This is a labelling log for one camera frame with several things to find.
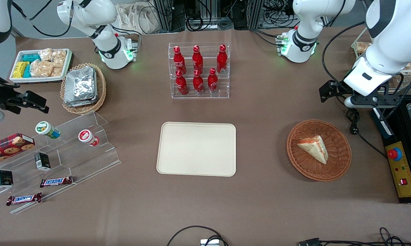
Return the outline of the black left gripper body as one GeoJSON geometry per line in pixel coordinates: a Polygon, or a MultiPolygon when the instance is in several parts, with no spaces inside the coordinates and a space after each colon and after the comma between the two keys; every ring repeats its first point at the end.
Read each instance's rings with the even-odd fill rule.
{"type": "Polygon", "coordinates": [[[342,97],[344,95],[353,95],[354,90],[343,81],[333,82],[333,97],[342,97]]]}

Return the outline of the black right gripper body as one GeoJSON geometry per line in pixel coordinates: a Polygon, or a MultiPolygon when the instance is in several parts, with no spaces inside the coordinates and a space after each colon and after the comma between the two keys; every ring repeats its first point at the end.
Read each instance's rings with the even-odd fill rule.
{"type": "Polygon", "coordinates": [[[20,114],[22,103],[22,93],[16,92],[13,88],[0,86],[0,109],[20,114]]]}

